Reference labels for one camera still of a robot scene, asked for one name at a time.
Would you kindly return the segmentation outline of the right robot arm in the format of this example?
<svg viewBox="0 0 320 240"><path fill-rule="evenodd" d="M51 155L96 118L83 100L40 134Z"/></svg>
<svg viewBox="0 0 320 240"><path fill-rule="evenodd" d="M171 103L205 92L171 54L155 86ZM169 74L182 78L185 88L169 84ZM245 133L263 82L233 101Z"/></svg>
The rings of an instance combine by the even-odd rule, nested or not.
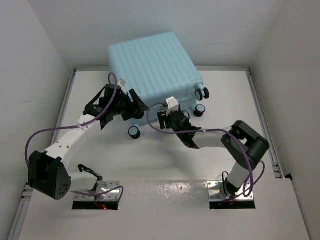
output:
<svg viewBox="0 0 320 240"><path fill-rule="evenodd" d="M225 190L236 197L240 187L250 182L249 189L243 190L245 196L250 195L255 185L254 170L269 150L269 142L241 120L226 129L196 127L174 97L161 102L161 105L167 109L157 113L160 127L155 127L147 117L149 126L159 133L176 135L190 149L225 148L235 160L231 172L224 180Z"/></svg>

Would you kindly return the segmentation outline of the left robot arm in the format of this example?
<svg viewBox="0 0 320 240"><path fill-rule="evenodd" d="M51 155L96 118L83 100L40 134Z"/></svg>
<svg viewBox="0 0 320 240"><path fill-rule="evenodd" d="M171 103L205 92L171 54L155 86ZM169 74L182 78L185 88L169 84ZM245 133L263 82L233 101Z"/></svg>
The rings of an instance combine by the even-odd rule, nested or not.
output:
<svg viewBox="0 0 320 240"><path fill-rule="evenodd" d="M99 133L115 116L124 121L143 118L148 106L134 89L129 92L115 84L106 84L85 106L83 114L60 139L43 151L34 151L28 158L28 185L44 195L62 199L68 192L98 198L108 192L99 192L103 177L79 164L77 172L68 167L74 155L95 134Z"/></svg>

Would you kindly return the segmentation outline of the light blue suitcase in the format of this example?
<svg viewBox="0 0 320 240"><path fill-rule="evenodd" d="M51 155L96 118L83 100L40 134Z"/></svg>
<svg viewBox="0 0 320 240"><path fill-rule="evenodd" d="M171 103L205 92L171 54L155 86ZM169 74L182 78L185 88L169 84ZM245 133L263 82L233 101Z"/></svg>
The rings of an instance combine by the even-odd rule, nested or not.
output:
<svg viewBox="0 0 320 240"><path fill-rule="evenodd" d="M173 32L116 43L107 51L110 71L148 107L170 97L183 111L194 113L200 104L195 92L205 88L203 78Z"/></svg>

